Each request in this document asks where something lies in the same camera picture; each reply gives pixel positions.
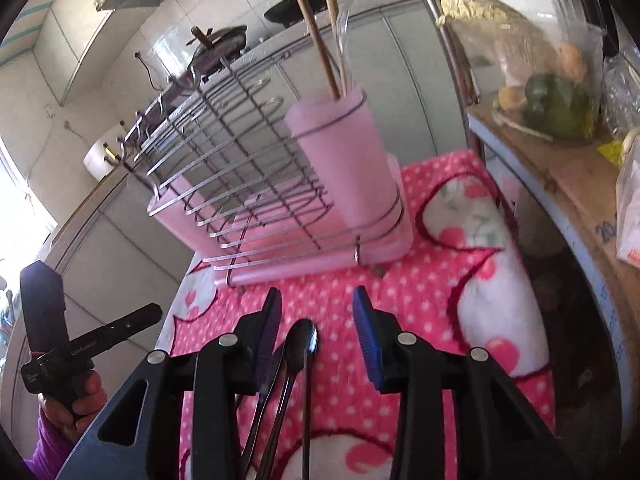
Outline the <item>left hand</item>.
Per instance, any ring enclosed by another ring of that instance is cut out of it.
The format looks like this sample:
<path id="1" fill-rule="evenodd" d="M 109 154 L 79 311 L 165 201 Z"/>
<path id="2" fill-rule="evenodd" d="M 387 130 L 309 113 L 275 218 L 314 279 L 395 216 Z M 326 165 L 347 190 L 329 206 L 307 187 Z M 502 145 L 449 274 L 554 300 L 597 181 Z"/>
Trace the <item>left hand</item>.
<path id="1" fill-rule="evenodd" d="M 39 405 L 44 417 L 73 443 L 80 439 L 107 402 L 107 394 L 102 386 L 101 376 L 95 370 L 87 375 L 85 385 L 81 390 L 84 395 L 77 399 L 70 408 L 66 408 L 53 396 L 38 394 Z"/>

